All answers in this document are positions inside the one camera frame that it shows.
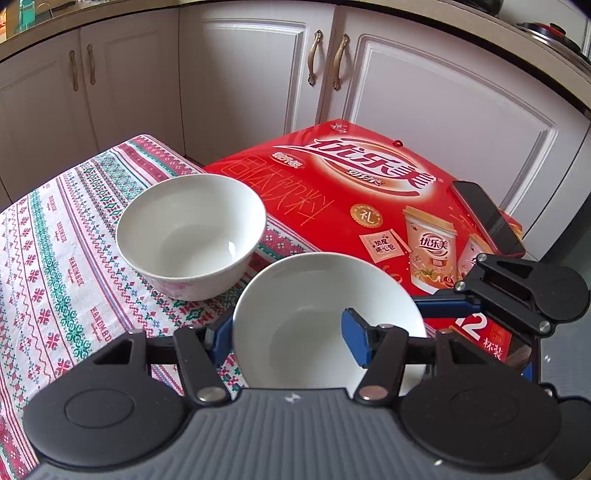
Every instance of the phone screen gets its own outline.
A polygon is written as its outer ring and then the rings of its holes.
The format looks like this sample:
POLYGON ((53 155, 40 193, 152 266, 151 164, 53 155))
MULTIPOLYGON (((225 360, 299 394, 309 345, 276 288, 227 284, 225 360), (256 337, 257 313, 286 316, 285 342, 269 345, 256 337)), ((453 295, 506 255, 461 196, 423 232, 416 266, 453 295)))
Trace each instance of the phone screen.
POLYGON ((501 255, 521 257, 525 254, 523 244, 480 185, 459 180, 452 185, 473 220, 485 230, 482 233, 488 234, 501 255))

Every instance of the red box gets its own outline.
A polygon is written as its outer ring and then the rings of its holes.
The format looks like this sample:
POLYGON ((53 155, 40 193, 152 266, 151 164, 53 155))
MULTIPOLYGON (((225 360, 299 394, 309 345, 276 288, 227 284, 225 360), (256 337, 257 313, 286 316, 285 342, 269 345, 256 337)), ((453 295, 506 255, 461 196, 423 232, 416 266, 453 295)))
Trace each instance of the red box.
MULTIPOLYGON (((449 189, 454 177, 402 141, 341 120, 285 135, 206 170, 250 185, 269 214, 318 249, 367 260, 413 295, 452 287, 461 278, 457 260, 470 234, 478 236, 449 189)), ((452 327, 500 360, 507 356, 511 334, 480 314, 425 322, 430 334, 452 327)))

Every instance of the printed cup image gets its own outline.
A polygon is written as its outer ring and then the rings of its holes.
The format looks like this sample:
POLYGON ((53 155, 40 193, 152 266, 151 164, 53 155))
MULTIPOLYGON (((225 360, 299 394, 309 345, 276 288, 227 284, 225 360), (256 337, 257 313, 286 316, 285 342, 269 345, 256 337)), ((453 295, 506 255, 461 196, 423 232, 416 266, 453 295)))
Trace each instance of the printed cup image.
POLYGON ((492 249, 480 238, 479 235, 471 233, 466 246, 457 261, 457 272, 459 277, 465 278, 468 272, 476 264, 478 254, 492 254, 492 249))
POLYGON ((456 282, 456 235, 453 224, 411 206, 406 218, 410 254, 410 278, 428 293, 451 288, 456 282))

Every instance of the bowl rim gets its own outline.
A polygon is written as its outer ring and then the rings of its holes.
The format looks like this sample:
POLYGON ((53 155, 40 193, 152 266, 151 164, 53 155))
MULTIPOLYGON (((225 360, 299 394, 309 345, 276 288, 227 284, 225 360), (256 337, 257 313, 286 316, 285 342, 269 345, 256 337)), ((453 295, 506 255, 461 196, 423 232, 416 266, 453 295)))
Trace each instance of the bowl rim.
POLYGON ((150 187, 148 187, 147 189, 145 189, 143 192, 141 192, 137 197, 135 197, 133 200, 131 200, 131 202, 128 203, 127 207, 125 207, 125 209, 123 210, 123 212, 121 213, 121 216, 119 217, 119 220, 117 221, 117 227, 115 228, 115 244, 117 245, 117 250, 119 251, 119 254, 121 255, 121 257, 123 258, 123 260, 125 260, 125 262, 127 262, 127 264, 129 266, 131 266, 131 268, 133 268, 134 270, 137 270, 139 273, 141 273, 142 275, 145 275, 147 277, 151 277, 151 278, 156 278, 158 280, 161 281, 168 281, 168 282, 187 282, 187 281, 194 281, 194 280, 201 280, 204 278, 209 278, 212 277, 214 275, 218 275, 220 273, 224 273, 227 270, 230 270, 232 268, 234 268, 236 265, 238 265, 239 263, 241 263, 242 261, 244 261, 246 258, 248 258, 254 251, 255 248, 258 246, 263 234, 265 233, 265 229, 267 228, 267 209, 265 208, 265 204, 262 201, 261 197, 259 196, 259 194, 257 192, 255 192, 255 190, 247 185, 246 183, 234 179, 232 177, 228 177, 227 175, 219 175, 216 173, 201 173, 201 172, 195 172, 195 173, 190 173, 190 174, 186 174, 186 175, 178 175, 176 177, 170 177, 169 179, 163 180, 163 181, 159 181, 158 183, 155 183, 154 185, 150 185, 150 187), (151 273, 141 267, 138 267, 134 262, 130 262, 129 259, 127 259, 127 257, 124 255, 124 253, 121 251, 121 247, 119 246, 119 226, 121 225, 121 219, 123 218, 123 215, 125 215, 125 212, 129 209, 129 207, 137 200, 139 199, 144 193, 146 193, 147 191, 158 187, 166 182, 172 181, 172 180, 178 180, 178 179, 184 179, 187 177, 220 177, 222 179, 224 179, 224 181, 229 180, 231 183, 235 182, 235 183, 239 183, 242 187, 246 187, 248 190, 250 190, 254 196, 256 197, 256 199, 260 202, 261 207, 262 207, 262 211, 263 211, 263 217, 264 217, 264 221, 262 223, 262 228, 261 228, 261 232, 257 237, 256 242, 254 243, 254 245, 251 247, 251 249, 246 252, 244 255, 240 256, 240 258, 232 261, 229 265, 220 268, 218 270, 214 270, 213 272, 209 272, 209 273, 204 273, 204 274, 199 274, 199 275, 191 275, 189 277, 165 277, 163 275, 158 275, 158 274, 154 274, 151 273))
MULTIPOLYGON (((394 283, 399 285, 409 296, 411 295, 406 290, 406 288, 404 288, 394 278, 392 278, 390 275, 388 275, 387 272, 385 272, 384 270, 379 268, 377 265, 373 265, 366 260, 363 260, 358 257, 354 257, 353 255, 343 254, 343 253, 339 253, 339 252, 330 252, 330 251, 304 252, 304 253, 300 253, 300 254, 290 255, 289 257, 284 257, 276 262, 273 262, 272 264, 268 265, 263 270, 261 270, 257 275, 255 275, 255 277, 246 285, 246 287, 244 288, 244 290, 240 294, 240 297, 238 298, 238 302, 236 302, 236 306, 234 307, 234 311, 232 312, 232 324, 234 325, 236 323, 236 312, 239 312, 239 309, 241 308, 241 304, 244 302, 244 298, 246 298, 246 295, 248 294, 249 289, 252 288, 251 286, 256 284, 256 280, 259 276, 261 276, 264 272, 275 270, 277 268, 277 266, 280 267, 285 262, 294 261, 295 258, 301 257, 302 255, 305 255, 306 257, 318 257, 318 256, 325 256, 325 257, 332 257, 332 258, 344 257, 347 260, 353 260, 354 262, 360 262, 362 264, 366 264, 367 266, 376 269, 378 272, 380 272, 380 274, 385 275, 385 278, 387 277, 390 280, 392 280, 394 283)), ((411 336, 427 338, 428 334, 427 334, 427 329, 425 327, 423 315, 421 315, 420 310, 418 309, 418 307, 416 306, 416 304, 414 302, 413 302, 413 304, 414 304, 414 307, 415 307, 417 314, 418 314, 417 320, 420 319, 420 325, 417 324, 417 328, 420 330, 420 334, 415 334, 415 333, 411 333, 411 332, 409 332, 408 334, 411 336)), ((236 356, 236 361, 237 361, 238 365, 240 365, 240 357, 241 357, 241 354, 244 353, 244 351, 241 348, 236 348, 235 338, 236 338, 236 336, 233 335, 232 336, 232 349, 234 350, 234 355, 236 356)), ((248 376, 248 373, 247 372, 245 373, 242 370, 242 367, 241 367, 241 371, 242 371, 243 376, 245 377, 246 382, 248 382, 248 379, 246 378, 248 376)))

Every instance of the kitchen wall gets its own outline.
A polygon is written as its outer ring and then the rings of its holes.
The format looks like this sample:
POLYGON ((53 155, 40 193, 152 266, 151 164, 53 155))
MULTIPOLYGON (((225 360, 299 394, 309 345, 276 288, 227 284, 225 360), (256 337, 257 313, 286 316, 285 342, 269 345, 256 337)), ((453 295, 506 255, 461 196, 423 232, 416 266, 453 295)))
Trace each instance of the kitchen wall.
POLYGON ((510 24, 542 22, 560 25, 567 36, 581 46, 583 53, 589 55, 589 21, 569 0, 505 0, 499 18, 510 24))

